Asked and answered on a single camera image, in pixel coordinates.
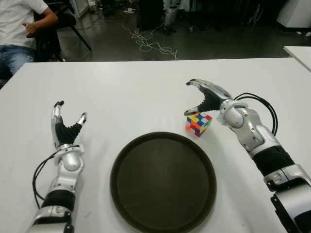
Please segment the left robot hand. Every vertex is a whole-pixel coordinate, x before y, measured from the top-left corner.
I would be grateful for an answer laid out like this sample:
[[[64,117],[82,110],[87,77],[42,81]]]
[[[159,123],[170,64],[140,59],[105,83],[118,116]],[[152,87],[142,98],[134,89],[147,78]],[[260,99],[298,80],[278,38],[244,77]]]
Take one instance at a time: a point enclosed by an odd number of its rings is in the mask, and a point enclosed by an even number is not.
[[[55,148],[59,148],[65,144],[73,145],[76,137],[80,133],[83,125],[87,120],[87,113],[84,112],[78,119],[78,121],[72,126],[66,126],[61,116],[61,108],[64,105],[64,101],[58,101],[52,110],[52,138]]]

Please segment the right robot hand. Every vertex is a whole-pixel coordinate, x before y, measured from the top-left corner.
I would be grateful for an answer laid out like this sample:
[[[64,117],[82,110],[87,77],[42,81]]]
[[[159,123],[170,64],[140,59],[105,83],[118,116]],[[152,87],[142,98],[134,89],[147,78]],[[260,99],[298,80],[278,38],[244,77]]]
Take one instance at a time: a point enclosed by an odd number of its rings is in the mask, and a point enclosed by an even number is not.
[[[196,113],[218,111],[221,104],[225,100],[232,100],[232,96],[222,87],[206,80],[191,79],[186,82],[187,86],[193,85],[203,93],[204,100],[196,107],[188,109],[184,112],[185,116],[194,115]]]

